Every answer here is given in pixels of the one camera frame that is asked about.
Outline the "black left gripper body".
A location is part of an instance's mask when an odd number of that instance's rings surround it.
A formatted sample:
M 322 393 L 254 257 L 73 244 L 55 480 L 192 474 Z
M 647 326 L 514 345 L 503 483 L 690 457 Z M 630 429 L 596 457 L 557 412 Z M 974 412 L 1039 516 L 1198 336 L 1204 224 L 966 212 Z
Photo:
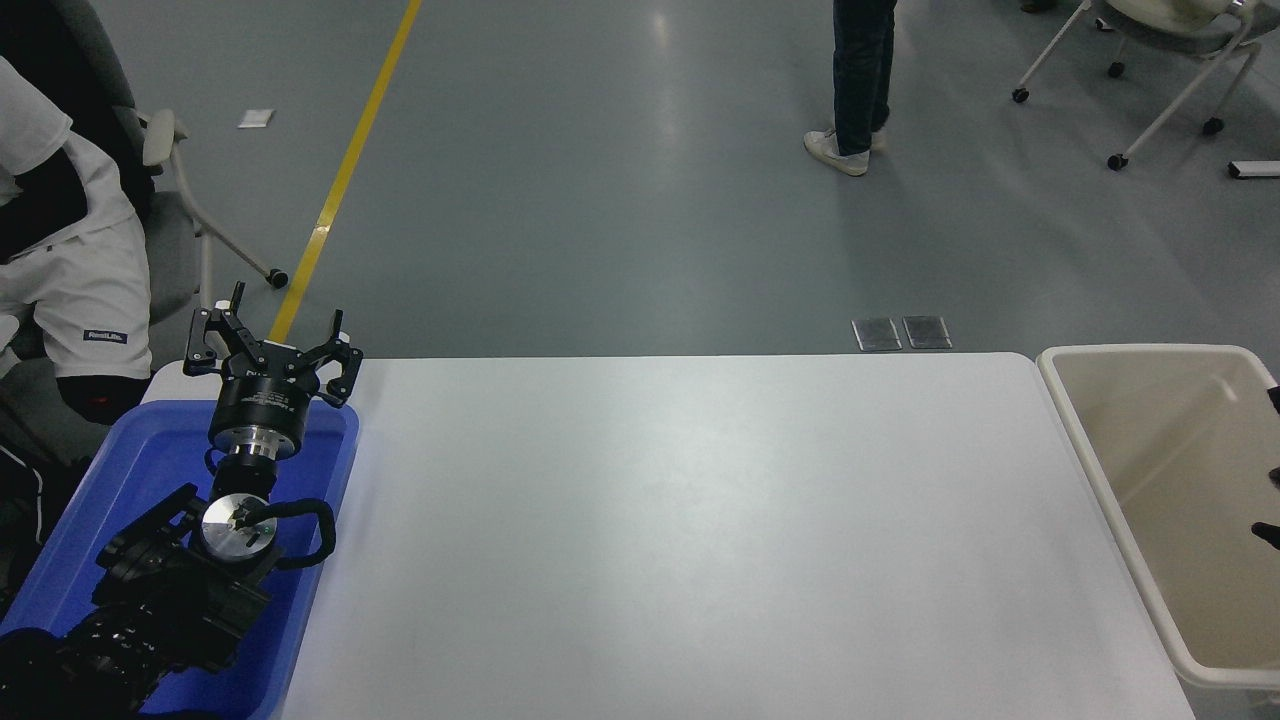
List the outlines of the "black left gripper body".
M 229 355 L 221 364 L 223 384 L 210 432 L 265 427 L 280 434 L 305 433 L 311 398 L 319 389 L 316 365 L 300 351 L 279 345 L 265 348 L 261 369 L 247 352 Z

